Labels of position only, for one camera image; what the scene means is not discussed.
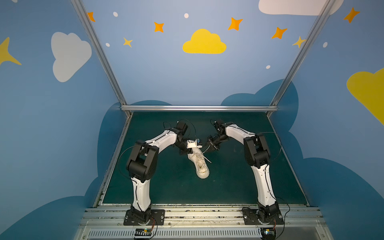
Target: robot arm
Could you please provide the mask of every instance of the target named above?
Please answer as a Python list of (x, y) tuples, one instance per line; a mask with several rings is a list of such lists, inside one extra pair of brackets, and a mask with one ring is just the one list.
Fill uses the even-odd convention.
[(149, 222), (151, 216), (149, 183), (155, 173), (159, 153), (173, 144), (180, 149), (180, 154), (189, 153), (191, 149), (187, 148), (187, 140), (183, 138), (187, 128), (187, 124), (179, 121), (176, 127), (166, 129), (157, 137), (147, 141), (138, 140), (132, 148), (126, 165), (134, 192), (134, 201), (131, 209), (127, 211), (130, 222), (142, 225)]
[(270, 223), (275, 219), (281, 221), (281, 212), (273, 194), (269, 175), (270, 150), (263, 135), (256, 135), (238, 127), (233, 122), (224, 123), (221, 119), (214, 122), (218, 134), (208, 137), (209, 150), (219, 150), (220, 143), (236, 139), (244, 145), (245, 160), (255, 175), (258, 192), (258, 219), (262, 223)]

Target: white sneaker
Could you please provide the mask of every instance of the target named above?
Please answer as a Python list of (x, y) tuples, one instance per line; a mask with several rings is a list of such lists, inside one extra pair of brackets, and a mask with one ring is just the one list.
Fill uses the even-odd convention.
[(199, 178), (207, 178), (209, 175), (209, 169), (205, 163), (205, 157), (200, 148), (193, 147), (193, 153), (188, 154), (188, 158), (195, 164), (196, 174)]

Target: shoelace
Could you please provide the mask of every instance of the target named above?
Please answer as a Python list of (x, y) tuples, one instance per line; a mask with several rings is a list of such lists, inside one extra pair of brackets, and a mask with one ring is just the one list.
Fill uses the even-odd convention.
[(197, 158), (205, 158), (208, 162), (212, 163), (208, 158), (206, 158), (202, 153), (192, 153), (192, 157), (196, 156)]

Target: painted wall mural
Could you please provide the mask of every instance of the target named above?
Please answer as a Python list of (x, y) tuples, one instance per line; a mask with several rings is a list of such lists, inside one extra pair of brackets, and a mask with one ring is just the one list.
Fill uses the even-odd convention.
[(223, 53), (227, 46), (221, 42), (219, 35), (210, 33), (206, 29), (199, 29), (193, 33), (191, 40), (183, 45), (186, 53), (219, 54)]
[(8, 52), (9, 38), (6, 38), (2, 44), (0, 44), (0, 65), (2, 62), (10, 61), (21, 65), (11, 54)]
[(51, 47), (56, 59), (53, 63), (53, 74), (62, 83), (68, 81), (92, 55), (91, 45), (74, 33), (54, 33)]
[[(271, 116), (309, 203), (320, 207), (335, 240), (384, 239), (383, 9), (382, 0), (345, 0)], [(356, 221), (378, 231), (356, 235), (345, 225)]]
[[(344, 0), (336, 0), (331, 9), (334, 14)], [(259, 9), (266, 14), (319, 15), (326, 0), (260, 0)]]
[(384, 125), (384, 68), (358, 72), (347, 81), (348, 90)]
[(220, 105), (284, 78), (325, 0), (83, 3), (129, 104)]
[(0, 1), (0, 240), (73, 239), (95, 199), (126, 116), (87, 42), (70, 1)]

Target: orange star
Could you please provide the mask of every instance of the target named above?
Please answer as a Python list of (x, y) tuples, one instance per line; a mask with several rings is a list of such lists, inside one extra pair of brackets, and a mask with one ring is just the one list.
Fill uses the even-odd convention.
[(272, 38), (280, 38), (280, 39), (281, 39), (281, 37), (283, 36), (283, 33), (284, 33), (286, 30), (287, 30), (287, 28), (286, 28), (286, 29), (280, 29), (280, 28), (277, 28), (277, 29), (276, 29), (276, 33), (275, 33), (275, 35), (274, 35)]
[(359, 14), (360, 12), (355, 11), (355, 9), (352, 8), (352, 10), (349, 12), (349, 14), (343, 19), (348, 20), (349, 23), (352, 22), (353, 18)]
[(89, 20), (96, 22), (95, 19), (93, 18), (93, 12), (88, 13)]
[(163, 33), (163, 25), (164, 23), (155, 23), (155, 31), (160, 31)]
[(241, 21), (243, 21), (243, 20), (242, 19), (236, 20), (236, 19), (232, 18), (232, 23), (229, 26), (228, 30), (235, 29), (238, 31), (239, 30), (239, 24), (241, 23)]

